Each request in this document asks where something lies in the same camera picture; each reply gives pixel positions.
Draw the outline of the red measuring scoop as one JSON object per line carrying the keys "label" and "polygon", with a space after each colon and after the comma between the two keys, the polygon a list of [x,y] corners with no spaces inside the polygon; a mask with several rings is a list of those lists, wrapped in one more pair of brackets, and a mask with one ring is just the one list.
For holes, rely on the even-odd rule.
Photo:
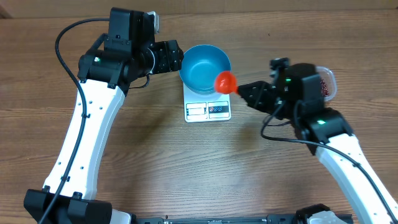
{"label": "red measuring scoop", "polygon": [[225,95],[238,93],[236,77],[230,71],[221,72],[215,79],[214,89]]}

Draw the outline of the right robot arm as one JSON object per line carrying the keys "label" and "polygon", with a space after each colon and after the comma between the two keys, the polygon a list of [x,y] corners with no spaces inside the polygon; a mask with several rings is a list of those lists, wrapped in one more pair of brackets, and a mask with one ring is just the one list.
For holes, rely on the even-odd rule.
{"label": "right robot arm", "polygon": [[[271,66],[273,82],[237,87],[249,107],[269,116],[261,137],[306,145],[338,183],[361,223],[397,223],[397,202],[374,172],[343,115],[325,105],[322,76],[310,63]],[[272,119],[287,119],[296,137],[265,134]]]}

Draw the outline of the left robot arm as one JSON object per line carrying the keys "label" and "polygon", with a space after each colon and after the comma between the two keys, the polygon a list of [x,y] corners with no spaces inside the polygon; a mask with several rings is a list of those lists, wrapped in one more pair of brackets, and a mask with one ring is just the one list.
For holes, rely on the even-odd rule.
{"label": "left robot arm", "polygon": [[56,164],[41,190],[29,189],[24,208],[38,223],[135,223],[135,215],[96,199],[98,172],[113,121],[137,78],[181,69],[176,40],[132,47],[101,36],[82,55],[75,109]]}

